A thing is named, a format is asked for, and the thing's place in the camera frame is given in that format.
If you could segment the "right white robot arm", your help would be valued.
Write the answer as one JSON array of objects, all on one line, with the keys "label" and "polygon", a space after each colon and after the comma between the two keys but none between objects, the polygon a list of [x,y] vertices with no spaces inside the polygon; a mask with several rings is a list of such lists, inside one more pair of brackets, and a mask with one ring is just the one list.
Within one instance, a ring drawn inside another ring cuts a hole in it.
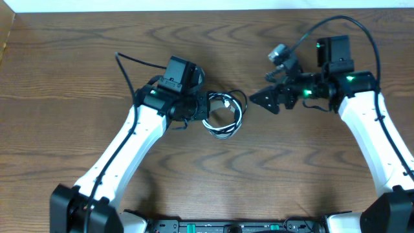
[{"label": "right white robot arm", "polygon": [[327,214],[312,232],[412,232],[413,156],[387,112],[383,95],[369,71],[355,71],[348,36],[316,42],[320,72],[303,72],[293,50],[278,45],[268,55],[276,70],[271,84],[250,100],[273,114],[280,105],[323,98],[351,130],[368,165],[377,200],[361,213]]}]

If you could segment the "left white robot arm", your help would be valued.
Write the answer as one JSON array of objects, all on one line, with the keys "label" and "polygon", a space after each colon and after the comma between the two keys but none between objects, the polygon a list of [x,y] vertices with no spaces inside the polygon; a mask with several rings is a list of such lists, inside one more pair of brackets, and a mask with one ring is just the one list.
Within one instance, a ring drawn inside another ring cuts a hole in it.
[{"label": "left white robot arm", "polygon": [[172,121],[208,118],[210,104],[203,69],[172,56],[165,73],[139,89],[116,137],[97,162],[69,188],[58,185],[50,197],[51,232],[145,232],[148,222],[120,212],[125,189],[143,158]]}]

